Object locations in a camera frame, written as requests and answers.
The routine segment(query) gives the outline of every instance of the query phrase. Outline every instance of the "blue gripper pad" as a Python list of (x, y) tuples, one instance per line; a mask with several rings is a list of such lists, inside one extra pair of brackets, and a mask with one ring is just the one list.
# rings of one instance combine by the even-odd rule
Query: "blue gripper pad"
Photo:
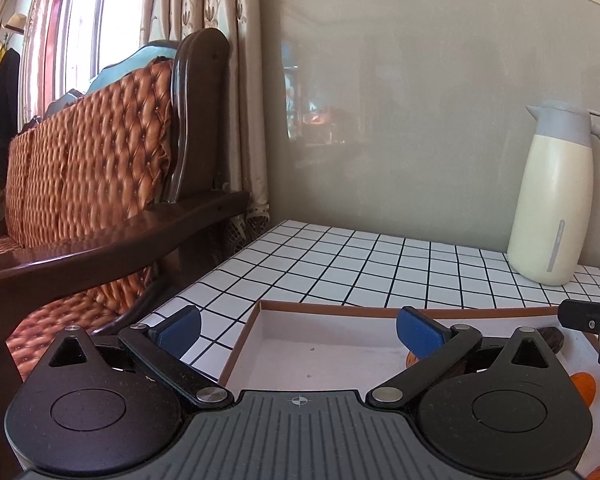
[(195, 305), (187, 305), (149, 329), (149, 338), (180, 359), (200, 337), (202, 317)]
[(419, 313), (412, 306), (404, 306), (395, 320), (398, 339), (418, 359), (435, 352), (452, 336), (451, 330)]

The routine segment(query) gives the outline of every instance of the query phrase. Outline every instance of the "table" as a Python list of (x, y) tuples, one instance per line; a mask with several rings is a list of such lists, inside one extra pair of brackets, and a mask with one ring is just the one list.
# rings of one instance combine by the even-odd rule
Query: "table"
[(366, 307), (515, 308), (599, 301), (600, 269), (578, 266), (565, 286), (516, 273), (503, 253), (305, 224), (280, 223), (160, 306), (150, 326), (187, 304), (202, 336), (182, 361), (218, 380), (259, 299)]

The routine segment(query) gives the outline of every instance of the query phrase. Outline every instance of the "gray wall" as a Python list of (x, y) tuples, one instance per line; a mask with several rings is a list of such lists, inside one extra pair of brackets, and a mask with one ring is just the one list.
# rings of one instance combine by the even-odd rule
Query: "gray wall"
[[(590, 0), (261, 0), (272, 216), (506, 250), (534, 119), (600, 111)], [(284, 64), (328, 128), (290, 139)], [(582, 262), (600, 266), (600, 145)]]

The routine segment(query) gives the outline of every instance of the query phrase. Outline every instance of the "brown upholstery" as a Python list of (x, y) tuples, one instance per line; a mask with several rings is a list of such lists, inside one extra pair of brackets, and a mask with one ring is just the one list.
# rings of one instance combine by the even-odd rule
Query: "brown upholstery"
[[(0, 252), (89, 234), (160, 199), (170, 167), (172, 60), (156, 60), (87, 95), (11, 141), (10, 237)], [(88, 332), (129, 310), (147, 268), (30, 314), (7, 341), (23, 378), (66, 325)]]

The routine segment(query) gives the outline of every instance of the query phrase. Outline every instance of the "metal screw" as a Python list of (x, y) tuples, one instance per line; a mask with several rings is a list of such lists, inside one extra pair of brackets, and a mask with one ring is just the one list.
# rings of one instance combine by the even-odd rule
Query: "metal screw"
[(217, 386), (207, 386), (198, 390), (196, 397), (201, 402), (208, 402), (212, 404), (214, 402), (222, 402), (228, 397), (228, 393), (224, 388), (218, 388)]
[(383, 386), (373, 390), (371, 396), (378, 402), (398, 402), (402, 398), (402, 392), (398, 388)]

